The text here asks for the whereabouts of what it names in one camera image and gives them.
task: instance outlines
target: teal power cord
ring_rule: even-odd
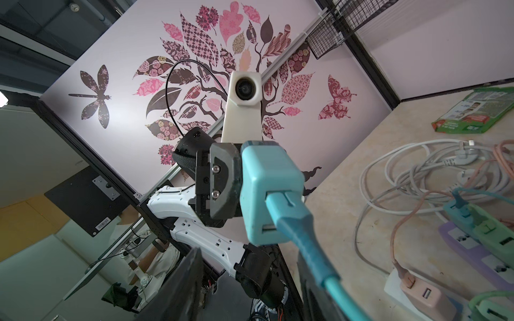
[[[297,192],[275,192],[266,206],[278,231],[293,241],[311,270],[316,284],[324,288],[351,321],[371,321],[343,289],[340,276],[321,249],[314,234],[314,218]]]
[[[488,192],[488,191],[479,191],[479,190],[473,190],[471,188],[464,188],[464,187],[457,187],[455,188],[451,194],[453,195],[453,197],[455,197],[455,200],[457,201],[456,203],[456,207],[458,209],[460,209],[463,205],[467,204],[468,202],[465,201],[464,199],[462,199],[462,197],[459,195],[459,192],[462,191],[462,192],[468,192],[468,193],[475,193],[475,194],[483,194],[483,195],[487,195],[487,196],[492,196],[492,197],[495,197],[495,198],[498,198],[498,199],[501,199],[502,201],[505,201],[509,204],[512,204],[514,205],[514,200],[510,199],[510,198],[507,198],[505,196],[502,196],[500,194],[496,194],[496,193],[492,193],[492,192]]]

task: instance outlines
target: dragonfly decal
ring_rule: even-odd
[[[98,84],[96,83],[95,79],[93,79],[93,77],[91,77],[91,75],[85,71],[80,72],[80,79],[84,85],[94,91],[96,95],[70,93],[69,96],[96,98],[94,102],[90,103],[84,108],[84,110],[82,110],[82,119],[84,120],[91,118],[91,116],[93,116],[98,110],[98,120],[100,121],[100,124],[103,128],[107,128],[107,125],[109,125],[109,110],[107,109],[105,101],[111,99],[109,95],[104,94],[109,83],[109,73],[107,68],[105,65],[103,65],[100,67],[100,70],[98,70]]]

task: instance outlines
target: white wall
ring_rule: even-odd
[[[0,208],[42,194],[87,167],[28,108],[0,108],[0,137],[0,168],[3,169]]]
[[[401,99],[514,77],[514,1],[400,0],[357,33]]]

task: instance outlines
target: usb port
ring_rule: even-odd
[[[503,241],[500,241],[500,244],[501,245],[505,245],[507,243],[509,243],[510,241],[514,241],[514,238],[511,238],[510,236],[507,237],[506,239],[504,239]]]
[[[430,290],[429,288],[427,288],[427,289],[425,290],[425,292],[423,293],[423,297],[424,297],[425,299],[428,299],[428,297],[430,296],[430,293],[432,293],[432,290]]]
[[[491,310],[491,309],[487,309],[487,313],[488,313],[488,314],[492,314],[492,315],[494,315],[495,317],[500,318],[500,319],[505,320],[505,321],[508,321],[508,320],[509,320],[509,319],[508,319],[508,317],[506,317],[505,315],[501,315],[500,313],[498,313],[498,312],[496,312],[496,311],[493,311],[493,310]]]

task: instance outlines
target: black cable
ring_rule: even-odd
[[[177,130],[182,135],[182,137],[184,137],[184,134],[180,130],[180,127],[178,127],[177,122],[175,121],[175,118],[173,117],[173,114],[171,113],[170,103],[168,102],[168,82],[170,81],[170,76],[173,73],[173,70],[175,69],[175,67],[177,67],[177,65],[179,65],[181,63],[184,63],[184,62],[195,63],[198,66],[201,66],[207,73],[209,73],[214,78],[215,82],[217,82],[219,87],[223,90],[223,93],[225,94],[225,96],[228,97],[228,94],[227,94],[226,90],[223,88],[221,82],[219,82],[218,78],[216,78],[216,76],[214,75],[214,73],[211,71],[211,69],[209,67],[205,66],[201,62],[198,62],[198,61],[192,60],[192,59],[182,59],[182,60],[177,61],[173,65],[173,67],[171,67],[170,73],[168,74],[168,77],[166,78],[166,85],[164,87],[164,93],[165,93],[164,98],[166,99],[166,108],[168,109],[168,112],[170,113],[171,120],[173,121],[173,123],[177,127]]]

